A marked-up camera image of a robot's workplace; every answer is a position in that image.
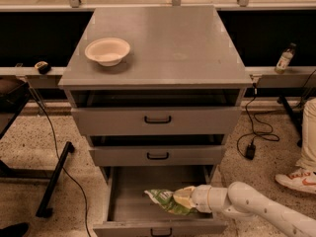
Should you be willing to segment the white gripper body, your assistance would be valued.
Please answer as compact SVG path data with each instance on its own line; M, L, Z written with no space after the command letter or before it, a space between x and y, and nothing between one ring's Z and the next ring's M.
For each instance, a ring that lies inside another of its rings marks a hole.
M208 203L210 189L211 186L209 185L200 185L192 192L191 198L197 211L202 213L211 213L211 208Z

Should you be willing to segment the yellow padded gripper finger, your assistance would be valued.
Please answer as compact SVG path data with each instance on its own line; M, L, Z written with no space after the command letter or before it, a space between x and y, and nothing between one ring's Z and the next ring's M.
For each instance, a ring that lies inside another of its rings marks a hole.
M176 199L189 199L195 189L196 188L194 186L190 186L176 190L173 197Z
M176 202L187 209L193 209L197 207L190 197L176 197Z

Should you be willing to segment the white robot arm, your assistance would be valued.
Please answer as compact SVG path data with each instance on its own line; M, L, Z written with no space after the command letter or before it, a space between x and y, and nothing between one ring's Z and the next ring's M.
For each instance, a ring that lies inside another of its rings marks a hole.
M242 182L234 182L228 188L186 187L175 191L173 198L176 203L202 213L221 212L236 219L260 216L287 237L316 237L315 219L265 197Z

